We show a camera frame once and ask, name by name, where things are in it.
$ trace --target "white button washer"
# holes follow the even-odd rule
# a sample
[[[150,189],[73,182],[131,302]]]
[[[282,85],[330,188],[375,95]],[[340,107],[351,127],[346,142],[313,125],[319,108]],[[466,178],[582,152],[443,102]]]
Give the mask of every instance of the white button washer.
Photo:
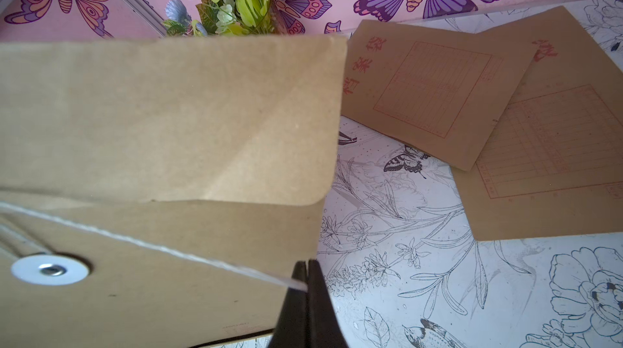
[[[24,282],[45,286],[62,286],[81,281],[89,267],[78,259],[62,255],[31,255],[18,259],[11,273]]]

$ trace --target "leaf drawing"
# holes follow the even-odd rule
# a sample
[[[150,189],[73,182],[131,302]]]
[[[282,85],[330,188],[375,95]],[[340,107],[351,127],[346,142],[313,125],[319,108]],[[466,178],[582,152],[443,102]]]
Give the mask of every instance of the leaf drawing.
[[[449,206],[449,207],[421,207],[420,210],[423,212],[431,213],[434,215],[446,215],[449,212],[453,212],[457,209],[463,211],[463,206],[461,204]]]
[[[432,311],[435,309],[435,302],[437,302],[437,292],[439,291],[440,284],[436,284],[435,288],[431,291],[431,295],[426,301],[426,306],[424,306],[424,318],[430,318]]]
[[[417,290],[413,290],[413,291],[407,291],[405,293],[400,293],[398,294],[399,297],[403,297],[403,298],[413,298],[413,297],[419,297],[420,295],[424,295],[426,293],[428,293],[430,290],[433,290],[434,288],[439,286],[439,283],[441,283],[441,279],[438,279],[436,281],[434,281],[432,284],[421,288],[421,289],[417,289]]]
[[[415,274],[415,275],[411,276],[411,279],[417,279],[417,280],[437,280],[439,278],[442,278],[445,275],[446,275],[446,273],[443,273],[443,274],[420,273],[420,274]]]
[[[455,246],[459,246],[466,242],[470,238],[471,230],[468,230],[466,234],[454,240],[433,240],[432,238],[423,238],[420,241],[426,245],[434,246],[435,248],[454,248]]]
[[[377,348],[386,348],[389,343],[389,326],[374,310],[366,307],[363,324],[366,327],[366,337]]]
[[[498,254],[498,256],[500,257],[500,259],[502,259],[502,261],[504,263],[506,263],[508,266],[510,266],[510,268],[512,268],[513,270],[517,271],[518,273],[521,274],[532,274],[530,271],[525,270],[521,267],[518,267],[514,264],[511,264],[508,260],[506,260],[506,258],[504,257],[504,253],[502,252],[502,242],[499,240],[495,240],[494,241],[494,248],[495,248],[495,253]]]
[[[481,309],[485,308],[485,301],[487,300],[487,274],[485,273],[485,266],[482,265],[482,259],[480,259],[480,252],[478,251],[478,243],[474,247],[474,255],[476,255],[476,272],[474,280],[476,284],[476,298],[478,299],[478,305]]]
[[[467,315],[467,310],[460,304],[454,297],[450,294],[450,288],[448,287],[448,279],[450,275],[444,276],[444,279],[441,282],[441,293],[444,295],[446,302],[448,305],[457,313],[462,316]]]

